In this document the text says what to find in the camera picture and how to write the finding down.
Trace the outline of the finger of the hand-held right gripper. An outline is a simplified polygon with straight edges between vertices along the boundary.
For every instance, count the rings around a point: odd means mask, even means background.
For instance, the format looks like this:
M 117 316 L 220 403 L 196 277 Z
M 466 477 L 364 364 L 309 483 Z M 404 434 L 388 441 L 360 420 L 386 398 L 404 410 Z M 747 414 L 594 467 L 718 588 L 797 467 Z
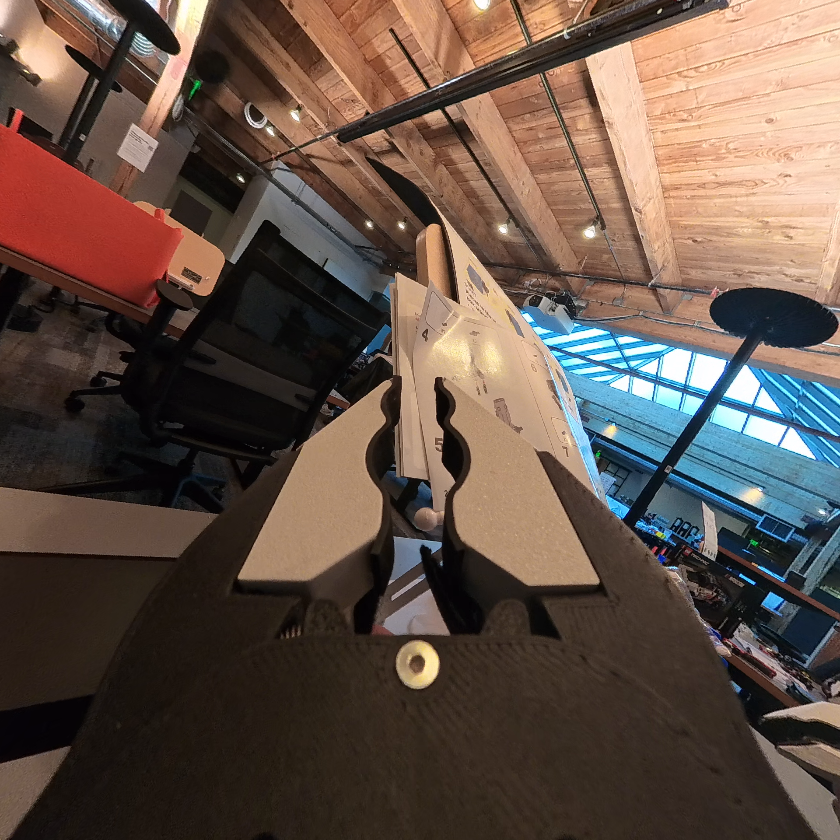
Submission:
M 834 701 L 777 710 L 760 720 L 760 733 L 805 772 L 839 785 L 839 705 Z

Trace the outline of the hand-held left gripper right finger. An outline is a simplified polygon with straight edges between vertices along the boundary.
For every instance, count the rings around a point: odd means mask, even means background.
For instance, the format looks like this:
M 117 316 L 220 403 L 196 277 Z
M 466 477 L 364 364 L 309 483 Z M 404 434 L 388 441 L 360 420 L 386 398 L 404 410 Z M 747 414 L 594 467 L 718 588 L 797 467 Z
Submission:
M 444 475 L 438 589 L 459 600 L 580 594 L 601 585 L 543 466 L 543 452 L 455 383 L 435 385 Z

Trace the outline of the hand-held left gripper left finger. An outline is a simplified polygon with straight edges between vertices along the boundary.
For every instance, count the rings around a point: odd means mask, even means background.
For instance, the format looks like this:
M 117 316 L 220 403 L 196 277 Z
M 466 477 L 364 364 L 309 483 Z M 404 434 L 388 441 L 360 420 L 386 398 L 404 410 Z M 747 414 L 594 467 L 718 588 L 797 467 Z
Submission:
M 378 602 L 393 567 L 382 478 L 401 396 L 393 377 L 299 448 L 238 573 L 243 590 Z

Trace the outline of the white instruction booklet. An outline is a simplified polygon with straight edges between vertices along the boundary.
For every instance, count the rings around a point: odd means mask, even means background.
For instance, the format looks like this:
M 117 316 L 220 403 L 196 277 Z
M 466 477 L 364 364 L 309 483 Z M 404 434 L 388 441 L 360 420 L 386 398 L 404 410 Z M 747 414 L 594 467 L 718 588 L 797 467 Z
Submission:
M 455 383 L 533 447 L 546 438 L 537 410 L 526 406 L 528 383 L 518 379 L 519 341 L 510 330 L 400 274 L 391 284 L 391 302 L 394 371 L 402 379 L 397 473 L 426 480 L 430 508 L 443 510 L 453 480 L 442 464 L 437 378 Z

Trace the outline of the cluttered wooden desk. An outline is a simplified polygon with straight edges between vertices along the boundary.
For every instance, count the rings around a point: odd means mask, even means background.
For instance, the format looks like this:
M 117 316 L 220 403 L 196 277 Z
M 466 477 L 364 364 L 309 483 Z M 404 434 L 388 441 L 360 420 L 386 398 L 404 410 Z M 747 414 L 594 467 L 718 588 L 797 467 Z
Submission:
M 801 645 L 773 630 L 783 606 L 825 618 L 838 629 L 838 610 L 803 594 L 764 568 L 718 545 L 712 559 L 674 533 L 640 521 L 637 536 L 687 593 L 710 629 L 729 678 L 748 713 L 777 711 L 824 700 L 826 677 L 809 666 Z

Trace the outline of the black office chair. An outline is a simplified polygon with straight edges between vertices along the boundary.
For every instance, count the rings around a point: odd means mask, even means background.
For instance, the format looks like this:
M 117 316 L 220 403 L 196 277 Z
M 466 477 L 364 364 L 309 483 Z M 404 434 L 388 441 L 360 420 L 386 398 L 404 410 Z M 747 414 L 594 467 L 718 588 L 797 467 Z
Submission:
M 72 412 L 83 396 L 117 393 L 137 414 L 141 431 L 156 446 L 178 445 L 175 465 L 121 452 L 118 461 L 140 472 L 116 479 L 45 488 L 84 496 L 158 490 L 173 508 L 186 497 L 220 513 L 224 479 L 199 475 L 206 453 L 243 460 L 248 487 L 276 462 L 278 450 L 304 443 L 322 405 L 342 375 L 385 324 L 386 313 L 306 257 L 264 222 L 183 335 L 164 339 L 175 310 L 188 296 L 159 281 L 160 305 L 133 346 L 115 386 L 74 391 Z

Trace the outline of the white ceiling projector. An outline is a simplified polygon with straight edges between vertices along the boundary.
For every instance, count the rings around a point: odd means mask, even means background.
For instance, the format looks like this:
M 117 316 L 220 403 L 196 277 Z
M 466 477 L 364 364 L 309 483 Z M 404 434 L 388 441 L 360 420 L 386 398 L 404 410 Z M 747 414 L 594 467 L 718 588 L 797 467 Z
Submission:
M 560 335 L 573 332 L 578 311 L 568 291 L 528 294 L 521 306 L 537 327 Z

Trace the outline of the printed task sheet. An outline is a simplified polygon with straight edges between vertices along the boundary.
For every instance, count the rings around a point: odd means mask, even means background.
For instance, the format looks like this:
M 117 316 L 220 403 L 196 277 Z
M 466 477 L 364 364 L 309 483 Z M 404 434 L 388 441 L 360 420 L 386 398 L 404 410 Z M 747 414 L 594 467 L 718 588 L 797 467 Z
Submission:
M 518 379 L 528 383 L 526 390 L 530 400 L 526 406 L 537 410 L 546 438 L 545 443 L 534 443 L 534 447 L 552 453 L 605 503 L 606 492 L 592 443 L 560 362 L 444 216 L 440 217 L 440 224 L 451 256 L 458 302 L 487 317 L 500 329 L 510 330 L 518 338 L 517 352 L 522 368 Z

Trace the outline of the beige panel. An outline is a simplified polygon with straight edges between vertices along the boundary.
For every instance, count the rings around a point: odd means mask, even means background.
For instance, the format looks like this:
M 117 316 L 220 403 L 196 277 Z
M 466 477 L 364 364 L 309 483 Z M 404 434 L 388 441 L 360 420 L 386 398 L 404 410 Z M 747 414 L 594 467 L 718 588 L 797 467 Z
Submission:
M 182 233 L 182 240 L 168 268 L 169 281 L 200 298 L 209 297 L 225 265 L 223 252 L 204 237 L 175 221 L 170 210 L 155 207 L 144 201 L 136 202 L 135 206 Z

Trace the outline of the black disc on pole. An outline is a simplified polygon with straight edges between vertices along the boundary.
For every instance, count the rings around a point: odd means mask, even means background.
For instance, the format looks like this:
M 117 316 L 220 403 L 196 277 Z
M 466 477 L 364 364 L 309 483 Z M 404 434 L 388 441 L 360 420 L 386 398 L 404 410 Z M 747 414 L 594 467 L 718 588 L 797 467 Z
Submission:
M 710 304 L 710 316 L 719 328 L 741 338 L 742 343 L 629 508 L 623 522 L 630 529 L 634 529 L 646 513 L 659 489 L 760 344 L 780 349 L 807 349 L 830 339 L 838 328 L 837 317 L 822 303 L 771 288 L 723 292 Z
M 143 37 L 153 47 L 170 56 L 178 55 L 181 47 L 163 17 L 145 1 L 109 1 L 107 5 L 111 7 L 111 12 L 100 2 L 70 1 L 69 5 L 92 23 L 98 32 L 117 40 L 104 68 L 100 68 L 78 50 L 70 52 L 71 58 L 87 73 L 58 140 L 64 152 L 63 161 L 74 165 L 109 93 L 121 89 L 117 77 L 128 58 L 134 39 Z

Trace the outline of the orange desk divider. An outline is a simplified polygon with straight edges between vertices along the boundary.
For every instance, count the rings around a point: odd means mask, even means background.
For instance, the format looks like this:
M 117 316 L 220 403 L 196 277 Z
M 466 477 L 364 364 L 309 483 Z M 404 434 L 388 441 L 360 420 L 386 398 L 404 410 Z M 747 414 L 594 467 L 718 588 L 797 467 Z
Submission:
M 158 301 L 182 241 L 145 212 L 9 128 L 1 128 L 1 245 L 142 308 Z

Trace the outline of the white paper sign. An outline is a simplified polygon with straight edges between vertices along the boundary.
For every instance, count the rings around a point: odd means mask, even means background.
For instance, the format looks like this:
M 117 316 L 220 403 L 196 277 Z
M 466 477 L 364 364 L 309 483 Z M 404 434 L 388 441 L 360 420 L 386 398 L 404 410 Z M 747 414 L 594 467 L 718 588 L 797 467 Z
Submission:
M 145 172 L 158 146 L 159 141 L 156 138 L 144 132 L 137 124 L 132 123 L 121 141 L 117 156 L 134 169 Z

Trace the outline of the black ceiling track rail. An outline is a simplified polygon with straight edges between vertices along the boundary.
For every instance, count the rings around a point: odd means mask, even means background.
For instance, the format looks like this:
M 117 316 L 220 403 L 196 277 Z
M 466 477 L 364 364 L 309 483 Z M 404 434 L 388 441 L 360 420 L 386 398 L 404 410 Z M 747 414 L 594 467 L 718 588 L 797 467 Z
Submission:
M 728 6 L 726 1 L 626 2 L 350 122 L 334 135 L 347 144 Z

